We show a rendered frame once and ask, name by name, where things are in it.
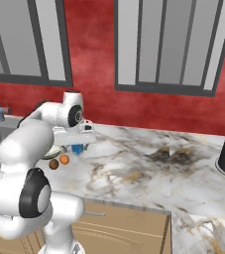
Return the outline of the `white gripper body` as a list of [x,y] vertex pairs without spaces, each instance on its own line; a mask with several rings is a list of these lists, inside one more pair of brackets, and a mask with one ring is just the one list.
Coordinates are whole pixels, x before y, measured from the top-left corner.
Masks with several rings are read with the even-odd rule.
[[96,141],[96,134],[94,131],[69,133],[63,128],[54,128],[53,131],[55,135],[56,146],[91,144]]

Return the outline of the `blue milk carton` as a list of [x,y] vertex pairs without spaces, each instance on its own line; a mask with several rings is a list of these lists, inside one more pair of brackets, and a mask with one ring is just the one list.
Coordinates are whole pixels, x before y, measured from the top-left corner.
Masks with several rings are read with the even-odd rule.
[[74,155],[82,154],[84,151],[87,150],[87,148],[88,148],[87,144],[77,144],[71,146],[71,150]]

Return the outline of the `white bowl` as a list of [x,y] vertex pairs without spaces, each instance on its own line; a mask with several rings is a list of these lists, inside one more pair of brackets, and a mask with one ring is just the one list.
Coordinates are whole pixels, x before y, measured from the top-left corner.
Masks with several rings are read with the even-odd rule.
[[56,157],[63,150],[62,146],[52,146],[52,148],[43,156],[44,160]]

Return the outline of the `tan drawer front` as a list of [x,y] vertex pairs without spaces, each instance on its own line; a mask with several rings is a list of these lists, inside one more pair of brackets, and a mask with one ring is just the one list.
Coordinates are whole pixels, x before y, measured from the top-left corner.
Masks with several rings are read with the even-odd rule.
[[162,238],[169,233],[170,217],[164,210],[92,198],[84,201],[86,211],[106,212],[106,215],[84,214],[80,223],[151,237]]

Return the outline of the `tan cupboard door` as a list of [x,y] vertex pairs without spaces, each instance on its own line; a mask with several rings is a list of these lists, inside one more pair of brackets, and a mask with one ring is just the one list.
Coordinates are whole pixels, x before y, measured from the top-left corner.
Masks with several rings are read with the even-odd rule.
[[[123,228],[80,221],[73,233],[86,254],[171,254],[170,217],[159,218],[155,232],[137,232]],[[38,230],[17,240],[0,238],[0,254],[38,254],[46,236]]]

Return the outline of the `wide grey framed window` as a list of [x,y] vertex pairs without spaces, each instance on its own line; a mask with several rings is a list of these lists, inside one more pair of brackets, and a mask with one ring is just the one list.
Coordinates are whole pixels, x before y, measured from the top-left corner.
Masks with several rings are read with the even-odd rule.
[[115,88],[214,96],[225,0],[114,0]]

